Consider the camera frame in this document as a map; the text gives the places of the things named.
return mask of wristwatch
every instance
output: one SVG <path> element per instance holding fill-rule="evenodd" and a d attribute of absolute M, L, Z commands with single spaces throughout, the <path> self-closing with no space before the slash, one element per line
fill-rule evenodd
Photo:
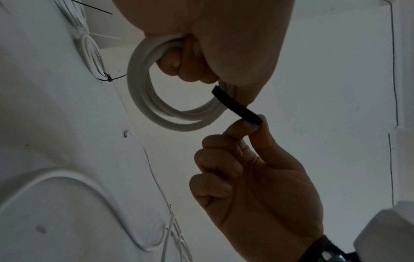
<path fill-rule="evenodd" d="M 346 254 L 325 235 L 316 240 L 298 262 L 361 262 L 357 253 Z"/>

